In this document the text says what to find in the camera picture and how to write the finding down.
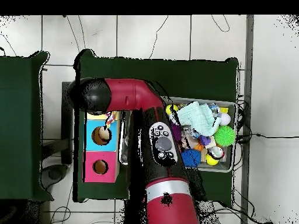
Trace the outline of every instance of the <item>dark green table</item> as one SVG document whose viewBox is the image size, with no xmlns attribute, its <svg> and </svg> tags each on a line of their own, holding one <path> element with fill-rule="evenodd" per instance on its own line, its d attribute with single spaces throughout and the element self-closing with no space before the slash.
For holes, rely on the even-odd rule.
<svg viewBox="0 0 299 224">
<path fill-rule="evenodd" d="M 153 82 L 161 96 L 236 102 L 238 60 L 226 61 L 168 61 L 162 59 L 98 58 L 91 50 L 82 51 L 76 58 L 80 78 L 136 78 Z M 113 184 L 82 182 L 82 148 L 84 141 L 84 113 L 79 116 L 78 199 L 127 198 L 126 168 Z M 202 179 L 205 200 L 222 201 L 231 205 L 232 172 L 194 171 Z"/>
<path fill-rule="evenodd" d="M 0 199 L 52 200 L 40 184 L 40 70 L 48 53 L 0 57 Z"/>
</svg>

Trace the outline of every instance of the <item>pink toy box panel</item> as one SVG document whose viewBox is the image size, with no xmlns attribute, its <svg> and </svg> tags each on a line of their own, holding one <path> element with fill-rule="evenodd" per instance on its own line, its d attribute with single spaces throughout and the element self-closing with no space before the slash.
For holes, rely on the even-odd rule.
<svg viewBox="0 0 299 224">
<path fill-rule="evenodd" d="M 105 174 L 97 174 L 93 164 L 97 160 L 104 160 L 108 164 Z M 112 151 L 87 151 L 85 161 L 85 182 L 114 183 L 119 172 L 117 152 Z"/>
</svg>

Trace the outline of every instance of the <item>table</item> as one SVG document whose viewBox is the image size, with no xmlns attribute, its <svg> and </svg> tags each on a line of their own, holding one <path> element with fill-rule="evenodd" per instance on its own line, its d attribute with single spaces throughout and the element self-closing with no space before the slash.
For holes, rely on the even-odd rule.
<svg viewBox="0 0 299 224">
<path fill-rule="evenodd" d="M 151 81 L 161 96 L 236 102 L 238 60 L 226 61 L 168 61 L 162 59 L 98 58 L 91 50 L 83 50 L 74 67 L 80 78 L 136 78 Z M 75 113 L 74 200 L 127 198 L 126 168 L 121 166 L 114 184 L 82 182 L 82 152 L 84 141 L 84 113 Z M 222 201 L 231 205 L 232 172 L 215 173 L 190 171 L 191 183 L 201 183 L 204 191 L 198 197 L 208 201 Z"/>
</svg>

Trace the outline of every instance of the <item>silver band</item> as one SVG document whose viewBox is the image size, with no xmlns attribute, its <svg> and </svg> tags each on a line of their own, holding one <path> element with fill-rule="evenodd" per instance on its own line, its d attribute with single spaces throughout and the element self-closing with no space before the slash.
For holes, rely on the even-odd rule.
<svg viewBox="0 0 299 224">
<path fill-rule="evenodd" d="M 167 180 L 158 182 L 147 188 L 147 202 L 158 197 L 163 197 L 165 193 L 182 193 L 191 196 L 187 182 L 182 180 Z"/>
</svg>

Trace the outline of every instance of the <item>blue toy box panel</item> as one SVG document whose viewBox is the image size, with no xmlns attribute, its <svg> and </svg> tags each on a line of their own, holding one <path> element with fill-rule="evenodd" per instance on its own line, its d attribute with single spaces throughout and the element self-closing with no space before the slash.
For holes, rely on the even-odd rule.
<svg viewBox="0 0 299 224">
<path fill-rule="evenodd" d="M 105 126 L 105 120 L 87 120 L 86 125 L 86 151 L 116 151 L 117 144 L 117 122 L 111 123 L 112 138 L 107 145 L 98 145 L 92 140 L 92 132 L 96 127 Z"/>
</svg>

